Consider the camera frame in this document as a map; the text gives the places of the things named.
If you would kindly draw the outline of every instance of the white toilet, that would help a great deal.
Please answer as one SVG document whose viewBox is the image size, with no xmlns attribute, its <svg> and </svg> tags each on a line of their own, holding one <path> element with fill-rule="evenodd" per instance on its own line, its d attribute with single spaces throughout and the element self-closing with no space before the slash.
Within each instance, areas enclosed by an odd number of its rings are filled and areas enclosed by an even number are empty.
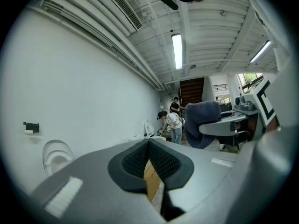
<svg viewBox="0 0 299 224">
<path fill-rule="evenodd" d="M 74 160 L 71 148 L 61 140 L 51 140 L 43 147 L 43 166 L 51 176 Z"/>
<path fill-rule="evenodd" d="M 146 136 L 145 136 L 146 139 L 166 140 L 165 137 L 154 135 L 154 133 L 155 133 L 154 127 L 153 127 L 153 125 L 151 125 L 151 123 L 149 121 L 145 122 L 145 131 L 146 131 Z"/>
</svg>

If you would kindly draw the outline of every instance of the window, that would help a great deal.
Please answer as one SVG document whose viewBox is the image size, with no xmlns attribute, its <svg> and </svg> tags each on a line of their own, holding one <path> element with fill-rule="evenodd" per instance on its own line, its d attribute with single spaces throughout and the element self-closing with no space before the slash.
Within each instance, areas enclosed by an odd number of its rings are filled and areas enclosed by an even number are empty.
<svg viewBox="0 0 299 224">
<path fill-rule="evenodd" d="M 219 104 L 227 104 L 231 101 L 230 97 L 227 97 L 225 99 L 219 98 L 218 100 L 219 100 Z"/>
<path fill-rule="evenodd" d="M 263 74 L 262 73 L 238 74 L 238 77 L 240 79 L 243 92 L 245 93 L 255 82 L 263 78 Z"/>
</svg>

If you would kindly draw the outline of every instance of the jeans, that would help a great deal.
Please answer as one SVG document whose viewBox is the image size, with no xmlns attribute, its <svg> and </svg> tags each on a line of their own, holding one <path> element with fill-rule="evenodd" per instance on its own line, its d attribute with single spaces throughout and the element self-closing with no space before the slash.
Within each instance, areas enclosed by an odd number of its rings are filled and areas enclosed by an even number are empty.
<svg viewBox="0 0 299 224">
<path fill-rule="evenodd" d="M 172 143 L 182 144 L 182 127 L 178 129 L 171 129 Z"/>
</svg>

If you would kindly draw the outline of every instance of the white wall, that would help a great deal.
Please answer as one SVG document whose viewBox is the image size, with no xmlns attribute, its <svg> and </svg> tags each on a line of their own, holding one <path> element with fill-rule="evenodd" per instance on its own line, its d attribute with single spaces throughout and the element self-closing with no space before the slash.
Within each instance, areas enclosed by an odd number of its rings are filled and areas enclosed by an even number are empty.
<svg viewBox="0 0 299 224">
<path fill-rule="evenodd" d="M 227 76 L 226 75 L 216 75 L 211 76 L 212 85 L 220 85 L 220 84 L 227 84 Z M 221 97 L 225 95 L 229 95 L 229 91 L 214 91 L 216 97 Z"/>
<path fill-rule="evenodd" d="M 212 85 L 227 84 L 226 75 L 211 76 Z"/>
<path fill-rule="evenodd" d="M 160 96 L 160 99 L 162 100 L 164 110 L 169 112 L 169 107 L 173 102 L 173 98 L 178 97 L 178 93 L 172 92 L 172 98 L 170 98 L 169 94 L 163 94 Z"/>
<path fill-rule="evenodd" d="M 58 23 L 25 11 L 1 60 L 1 154 L 30 193 L 44 178 L 42 148 L 52 139 L 79 157 L 155 130 L 159 95 L 117 60 Z M 24 134 L 23 122 L 40 133 Z"/>
<path fill-rule="evenodd" d="M 234 108 L 235 98 L 240 96 L 240 93 L 243 94 L 242 85 L 237 74 L 227 74 L 227 81 L 232 108 Z"/>
<path fill-rule="evenodd" d="M 204 88 L 202 91 L 202 97 L 201 101 L 207 101 L 207 100 L 214 100 L 216 101 L 216 96 L 214 94 L 213 85 L 210 77 L 205 77 L 204 81 Z"/>
<path fill-rule="evenodd" d="M 270 83 L 272 83 L 276 79 L 276 75 L 277 74 L 263 74 L 264 77 L 267 77 L 269 79 Z"/>
</svg>

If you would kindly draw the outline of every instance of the air vent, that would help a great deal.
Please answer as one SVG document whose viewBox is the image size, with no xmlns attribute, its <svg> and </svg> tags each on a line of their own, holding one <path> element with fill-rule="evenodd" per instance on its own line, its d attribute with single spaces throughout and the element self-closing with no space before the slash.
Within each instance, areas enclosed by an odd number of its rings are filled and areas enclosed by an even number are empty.
<svg viewBox="0 0 299 224">
<path fill-rule="evenodd" d="M 126 2 L 126 0 L 112 0 L 114 4 L 124 13 L 130 23 L 134 26 L 136 31 L 142 27 L 142 23 L 138 16 L 132 9 L 132 7 Z"/>
</svg>

